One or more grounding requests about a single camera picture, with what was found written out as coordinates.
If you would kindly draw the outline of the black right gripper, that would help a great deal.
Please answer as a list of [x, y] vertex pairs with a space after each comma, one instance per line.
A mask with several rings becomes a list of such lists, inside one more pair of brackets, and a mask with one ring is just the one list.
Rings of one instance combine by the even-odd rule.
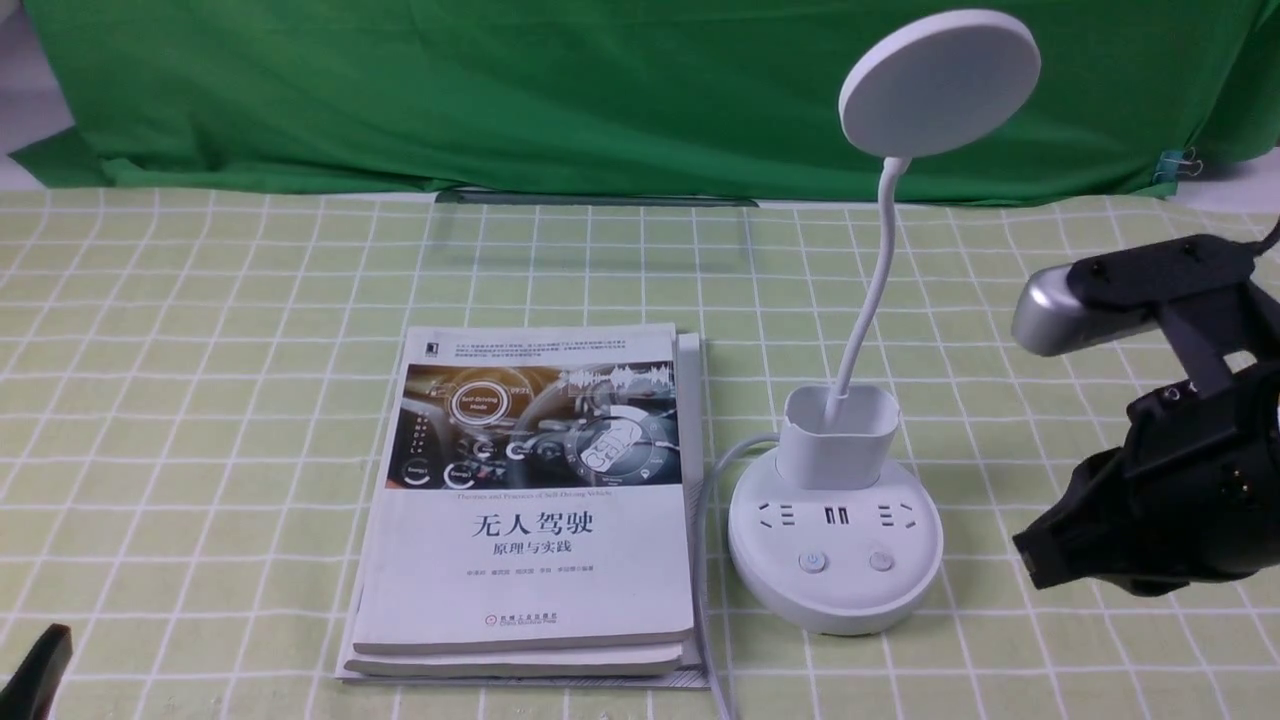
[[1098, 579], [1157, 596], [1276, 568], [1277, 365], [1143, 407], [1012, 544], [1037, 591]]

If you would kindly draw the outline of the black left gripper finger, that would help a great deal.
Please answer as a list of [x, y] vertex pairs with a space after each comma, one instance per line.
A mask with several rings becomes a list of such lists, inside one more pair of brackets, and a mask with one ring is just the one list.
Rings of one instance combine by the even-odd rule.
[[50, 719], [73, 653], [72, 629], [51, 624], [3, 688], [1, 719]]

